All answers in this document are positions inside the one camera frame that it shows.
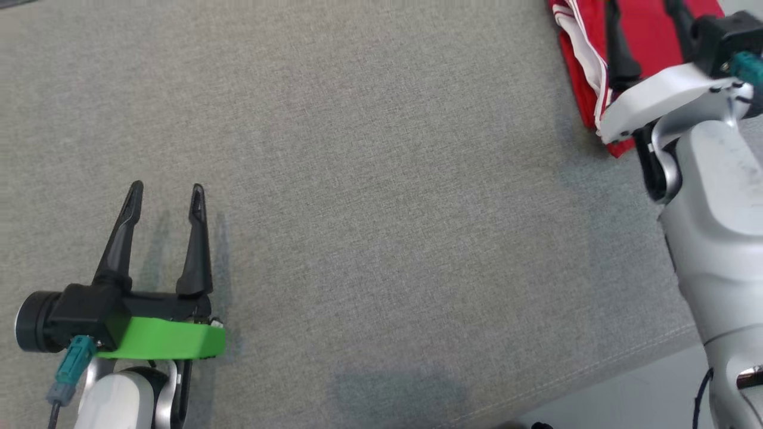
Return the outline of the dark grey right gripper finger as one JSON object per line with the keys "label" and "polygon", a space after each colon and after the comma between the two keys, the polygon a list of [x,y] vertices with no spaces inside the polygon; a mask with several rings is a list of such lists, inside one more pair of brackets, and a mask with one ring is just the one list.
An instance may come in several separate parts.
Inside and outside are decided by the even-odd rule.
{"label": "dark grey right gripper finger", "polygon": [[616,1],[604,2],[609,87],[622,93],[641,81],[640,63],[633,57],[621,26],[621,9]]}
{"label": "dark grey right gripper finger", "polygon": [[664,0],[663,5],[665,13],[673,22],[683,60],[694,60],[696,52],[696,41],[692,30],[694,16],[682,0]]}

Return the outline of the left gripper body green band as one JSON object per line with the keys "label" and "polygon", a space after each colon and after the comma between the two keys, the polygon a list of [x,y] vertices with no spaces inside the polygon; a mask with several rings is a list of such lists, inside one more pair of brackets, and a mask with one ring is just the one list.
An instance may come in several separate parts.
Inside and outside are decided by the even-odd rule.
{"label": "left gripper body green band", "polygon": [[226,331],[212,316],[208,295],[134,293],[125,298],[132,317],[114,351],[99,350],[106,359],[196,360],[225,353]]}

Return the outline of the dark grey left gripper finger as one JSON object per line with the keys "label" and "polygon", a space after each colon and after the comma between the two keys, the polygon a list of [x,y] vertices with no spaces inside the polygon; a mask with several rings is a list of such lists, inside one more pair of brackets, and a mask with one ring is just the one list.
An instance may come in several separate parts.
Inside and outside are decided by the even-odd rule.
{"label": "dark grey left gripper finger", "polygon": [[182,274],[175,283],[175,293],[199,297],[212,293],[212,255],[208,237],[208,222],[204,188],[196,183],[188,210],[190,225],[187,253]]}
{"label": "dark grey left gripper finger", "polygon": [[141,218],[143,195],[144,183],[141,180],[132,182],[95,271],[93,286],[111,285],[123,293],[131,291],[132,242],[134,228]]}

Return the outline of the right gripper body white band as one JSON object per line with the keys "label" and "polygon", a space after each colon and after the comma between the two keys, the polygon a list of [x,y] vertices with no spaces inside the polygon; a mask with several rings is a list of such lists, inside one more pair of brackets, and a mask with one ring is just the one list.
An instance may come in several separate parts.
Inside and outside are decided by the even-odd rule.
{"label": "right gripper body white band", "polygon": [[603,144],[628,139],[635,130],[700,96],[717,91],[733,98],[752,98],[754,87],[735,77],[714,79],[694,64],[670,66],[619,95],[603,112],[599,136]]}

